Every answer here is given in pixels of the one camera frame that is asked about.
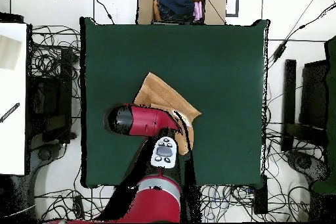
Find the towel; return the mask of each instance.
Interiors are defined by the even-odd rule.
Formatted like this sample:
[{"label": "towel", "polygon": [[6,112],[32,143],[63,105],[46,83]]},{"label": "towel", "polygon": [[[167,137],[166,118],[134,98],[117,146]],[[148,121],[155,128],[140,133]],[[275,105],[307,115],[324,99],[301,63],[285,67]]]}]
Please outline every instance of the towel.
[{"label": "towel", "polygon": [[177,111],[186,124],[190,148],[192,149],[194,145],[192,122],[196,117],[201,115],[201,113],[162,79],[152,73],[148,73],[142,83],[140,91],[135,97],[134,103],[136,105],[144,105],[168,111],[170,115],[172,115],[182,129],[182,133],[175,134],[175,140],[178,144],[178,153],[183,156],[188,153],[188,143],[186,141],[186,132],[183,128],[183,124],[174,113],[174,111]]}]

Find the green mat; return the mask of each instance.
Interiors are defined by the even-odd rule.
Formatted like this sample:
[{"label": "green mat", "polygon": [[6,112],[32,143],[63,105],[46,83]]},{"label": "green mat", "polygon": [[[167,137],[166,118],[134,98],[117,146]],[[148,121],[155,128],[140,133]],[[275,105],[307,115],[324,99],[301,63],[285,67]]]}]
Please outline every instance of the green mat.
[{"label": "green mat", "polygon": [[148,72],[202,113],[193,122],[198,185],[260,183],[267,25],[100,26],[82,20],[86,185],[120,184],[143,138],[109,134],[102,115],[112,104],[132,102]]}]

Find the cable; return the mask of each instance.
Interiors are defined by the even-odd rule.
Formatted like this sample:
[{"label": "cable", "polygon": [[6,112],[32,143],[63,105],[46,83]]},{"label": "cable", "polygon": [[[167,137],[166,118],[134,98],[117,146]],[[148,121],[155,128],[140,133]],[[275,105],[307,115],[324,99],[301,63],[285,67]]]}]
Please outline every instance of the cable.
[{"label": "cable", "polygon": [[312,193],[312,191],[311,190],[309,190],[308,188],[306,188],[306,187],[302,187],[302,186],[297,186],[297,187],[293,187],[292,189],[290,189],[289,191],[288,191],[288,195],[287,195],[287,201],[288,201],[288,207],[289,207],[289,211],[290,211],[290,213],[291,213],[291,215],[292,215],[292,217],[294,218],[294,220],[296,221],[296,222],[300,222],[300,221],[298,221],[297,220],[297,218],[294,216],[294,214],[293,214],[293,210],[292,210],[292,207],[291,207],[291,201],[290,201],[290,194],[291,194],[291,192],[293,191],[293,190],[295,190],[295,189],[305,189],[305,190],[307,190],[309,193]]},{"label": "cable", "polygon": [[30,206],[29,208],[26,208],[26,209],[24,209],[24,210],[22,210],[22,211],[19,211],[19,212],[16,212],[16,213],[12,213],[12,214],[10,214],[10,215],[5,215],[5,216],[3,216],[3,217],[10,217],[10,216],[17,215],[17,214],[19,214],[19,213],[23,213],[23,212],[25,212],[25,211],[28,211],[28,210],[34,208],[35,206],[36,206],[36,204],[35,204],[35,205],[32,205],[32,206]]},{"label": "cable", "polygon": [[104,6],[104,4],[102,4],[99,0],[96,0],[96,1],[97,1],[98,4],[100,4],[100,5],[102,5],[102,6],[104,7],[104,10],[106,11],[106,13],[107,13],[107,15],[108,15],[108,18],[111,19],[113,25],[115,25],[115,24],[114,24],[114,21],[113,21],[113,19],[112,19],[112,16],[110,15],[110,13],[108,13],[108,10],[107,10],[106,7]]},{"label": "cable", "polygon": [[324,9],[320,15],[318,15],[318,17],[316,17],[314,20],[310,21],[309,23],[306,23],[300,27],[298,27],[293,33],[289,34],[288,37],[279,45],[279,47],[274,51],[274,53],[272,54],[272,56],[274,56],[274,62],[272,63],[272,65],[268,68],[270,69],[275,62],[282,56],[282,54],[284,53],[285,49],[286,49],[286,44],[289,40],[289,38],[295,34],[297,31],[303,29],[304,27],[308,26],[309,24],[317,21],[317,19],[323,17],[324,15],[326,15],[327,11],[331,11],[332,9],[334,9],[336,7],[336,3],[331,4],[330,6],[328,6],[326,9]]}]

